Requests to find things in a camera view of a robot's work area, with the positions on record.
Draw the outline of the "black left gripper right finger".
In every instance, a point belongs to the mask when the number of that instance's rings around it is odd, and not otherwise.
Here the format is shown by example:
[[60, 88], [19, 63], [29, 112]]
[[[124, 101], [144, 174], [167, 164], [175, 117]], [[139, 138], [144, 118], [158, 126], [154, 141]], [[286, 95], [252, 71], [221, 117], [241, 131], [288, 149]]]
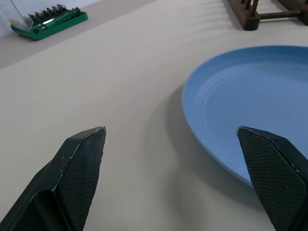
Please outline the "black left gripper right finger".
[[286, 138], [240, 126], [253, 188], [277, 231], [308, 229], [308, 160]]

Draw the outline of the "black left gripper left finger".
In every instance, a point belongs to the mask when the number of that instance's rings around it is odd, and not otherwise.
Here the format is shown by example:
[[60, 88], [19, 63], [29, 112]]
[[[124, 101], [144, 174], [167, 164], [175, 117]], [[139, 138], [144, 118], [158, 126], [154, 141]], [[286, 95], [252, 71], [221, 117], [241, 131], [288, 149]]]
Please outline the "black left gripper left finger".
[[2, 231], [81, 231], [94, 198], [106, 128], [67, 138], [0, 223]]

